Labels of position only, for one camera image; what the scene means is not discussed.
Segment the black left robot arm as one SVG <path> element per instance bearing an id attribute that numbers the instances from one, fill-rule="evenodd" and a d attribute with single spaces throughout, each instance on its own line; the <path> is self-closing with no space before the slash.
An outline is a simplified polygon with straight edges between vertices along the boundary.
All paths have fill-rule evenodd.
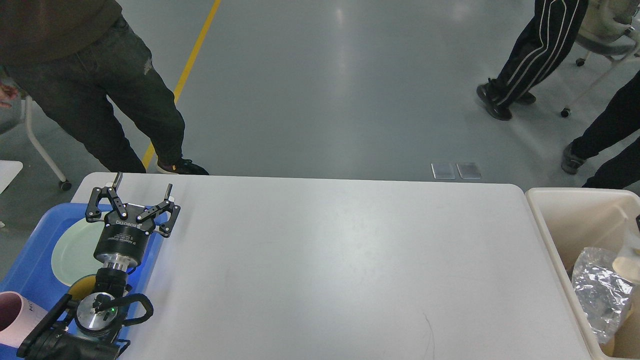
<path id="1" fill-rule="evenodd" d="M 122 333 L 148 321 L 154 307 L 143 294 L 153 271 L 152 260 L 174 230 L 181 211 L 167 185 L 153 205 L 126 203 L 118 195 L 122 173 L 113 182 L 94 187 L 82 224 L 96 225 L 97 235 L 80 238 L 93 262 L 89 289 L 74 280 L 24 340 L 16 355 L 25 360 L 116 360 L 130 346 Z"/>

